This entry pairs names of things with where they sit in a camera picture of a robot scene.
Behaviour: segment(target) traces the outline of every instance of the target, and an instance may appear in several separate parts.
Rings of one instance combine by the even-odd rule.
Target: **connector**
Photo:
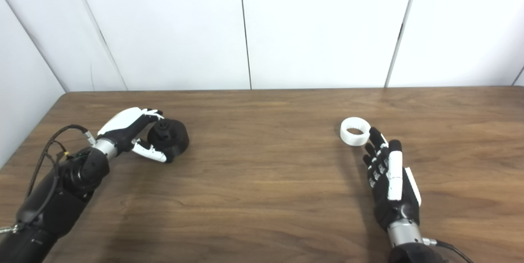
[[[88,141],[91,144],[91,146],[93,146],[93,145],[95,145],[97,143],[97,140],[93,137],[91,132],[87,131],[86,133],[84,133],[84,135],[88,139]]]
[[[422,242],[423,242],[426,246],[436,246],[436,244],[437,244],[436,239],[427,238],[427,237],[423,237],[423,238],[422,238]]]

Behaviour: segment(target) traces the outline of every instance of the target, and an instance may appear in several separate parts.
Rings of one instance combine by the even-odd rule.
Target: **cable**
[[[62,134],[64,131],[69,130],[69,129],[80,130],[83,134],[86,134],[86,133],[89,132],[88,129],[86,129],[85,127],[83,127],[81,125],[67,125],[67,126],[63,127],[62,129],[58,130],[53,136],[51,136],[49,141],[43,147],[42,153],[41,153],[41,155],[40,155],[40,157],[38,159],[38,162],[36,163],[36,167],[34,168],[33,176],[31,177],[31,181],[29,182],[29,187],[27,189],[26,199],[29,197],[29,195],[32,192],[34,183],[36,181],[36,177],[38,176],[38,171],[40,171],[43,159],[44,159],[45,155],[47,154],[47,151],[49,150],[49,147],[51,146],[51,144],[57,143],[58,145],[60,145],[62,150],[64,150],[64,151],[66,150],[65,147],[62,145],[62,143],[56,141],[55,138],[58,137],[58,135]]]
[[[52,143],[58,144],[60,146],[60,148],[62,148],[62,151],[64,151],[64,152],[67,151],[67,149],[64,147],[64,145],[62,143],[58,142],[57,140],[53,140]]]
[[[42,205],[38,208],[38,210],[31,216],[31,218],[27,222],[25,222],[24,224],[22,224],[20,226],[21,229],[23,229],[26,225],[31,224],[40,214],[42,214],[42,212],[45,209],[45,207],[47,207],[47,205],[51,201],[51,198],[53,197],[54,191],[56,190],[56,187],[58,186],[58,180],[60,179],[58,166],[59,166],[60,160],[62,159],[62,157],[64,157],[64,155],[66,155],[66,154],[65,154],[64,151],[62,151],[62,152],[58,153],[58,155],[56,155],[56,160],[53,160],[51,155],[49,155],[48,153],[45,154],[45,156],[49,160],[51,160],[51,162],[53,162],[53,173],[54,173],[53,184],[51,185],[51,190],[49,191],[49,193],[45,197],[45,200],[43,201]]]
[[[455,248],[455,246],[453,246],[452,244],[448,244],[446,243],[445,241],[441,241],[441,240],[436,240],[436,246],[437,247],[443,247],[443,248],[447,248],[447,249],[450,249],[452,250],[453,252],[456,252],[459,256],[462,257],[462,259],[464,259],[464,261],[468,262],[468,263],[473,263],[473,261],[468,258],[466,256],[466,254],[464,254],[463,252],[461,252],[459,249]]]

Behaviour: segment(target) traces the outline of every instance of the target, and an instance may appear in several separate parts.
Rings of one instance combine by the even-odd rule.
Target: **fingertip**
[[[389,152],[391,151],[402,151],[402,144],[399,140],[391,140],[389,142]]]

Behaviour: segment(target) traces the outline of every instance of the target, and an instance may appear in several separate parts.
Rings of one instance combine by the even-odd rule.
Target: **black object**
[[[442,256],[425,244],[408,243],[396,246],[389,253],[388,263],[445,263]]]
[[[468,256],[466,256],[466,254],[464,254],[463,252],[461,252],[459,249],[457,249],[455,246],[453,246],[452,244],[448,244],[446,243],[445,241],[441,241],[441,240],[436,240],[436,246],[437,247],[443,247],[443,248],[447,248],[447,249],[450,249],[452,250],[453,252],[456,252],[459,256],[462,257],[462,259],[464,259],[464,261],[468,262],[468,263],[473,263],[472,259],[468,258]]]
[[[86,190],[74,181],[91,147],[57,164],[26,198],[16,214],[16,233],[0,241],[0,263],[40,263],[56,241],[69,233],[90,201],[97,180]]]
[[[149,131],[147,142],[165,154],[166,163],[171,163],[189,146],[189,135],[182,122],[161,119]]]

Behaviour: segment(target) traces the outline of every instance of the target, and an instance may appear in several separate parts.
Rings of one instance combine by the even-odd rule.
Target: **wooden table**
[[[54,131],[94,133],[133,106],[182,121],[189,149],[173,164],[115,159],[46,262],[385,263],[364,149],[339,139],[350,116],[402,141],[424,236],[476,263],[524,261],[523,87],[68,93],[0,170],[0,225]]]

